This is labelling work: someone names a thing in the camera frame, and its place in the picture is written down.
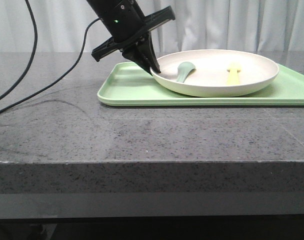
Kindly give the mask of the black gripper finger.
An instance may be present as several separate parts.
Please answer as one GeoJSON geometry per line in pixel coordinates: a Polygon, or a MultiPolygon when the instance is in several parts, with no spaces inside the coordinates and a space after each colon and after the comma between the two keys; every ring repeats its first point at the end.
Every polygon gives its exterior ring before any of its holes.
{"type": "Polygon", "coordinates": [[[151,56],[144,50],[139,49],[137,46],[130,46],[122,52],[122,56],[136,63],[141,69],[151,75],[151,56]]]}
{"type": "Polygon", "coordinates": [[[152,37],[150,34],[146,34],[138,43],[138,50],[141,54],[141,68],[144,69],[147,73],[151,73],[151,69],[155,73],[160,73],[160,65],[157,61],[152,37]]]}

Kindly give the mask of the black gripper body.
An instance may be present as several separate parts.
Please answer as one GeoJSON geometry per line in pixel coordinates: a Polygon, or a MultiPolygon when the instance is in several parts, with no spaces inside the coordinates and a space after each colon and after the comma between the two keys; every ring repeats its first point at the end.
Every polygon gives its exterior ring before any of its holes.
{"type": "Polygon", "coordinates": [[[91,55],[96,61],[116,50],[123,51],[131,47],[150,31],[175,19],[171,6],[147,16],[138,5],[116,5],[96,13],[111,34],[108,40],[92,50],[91,55]]]}

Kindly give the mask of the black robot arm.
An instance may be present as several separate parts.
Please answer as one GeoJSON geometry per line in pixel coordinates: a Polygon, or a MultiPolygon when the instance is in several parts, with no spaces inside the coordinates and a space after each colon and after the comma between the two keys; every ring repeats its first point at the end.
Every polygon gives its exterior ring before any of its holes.
{"type": "Polygon", "coordinates": [[[89,0],[88,4],[111,34],[104,43],[92,50],[98,62],[119,50],[125,59],[136,63],[147,73],[160,73],[151,31],[175,19],[171,6],[144,15],[135,0],[89,0]]]}

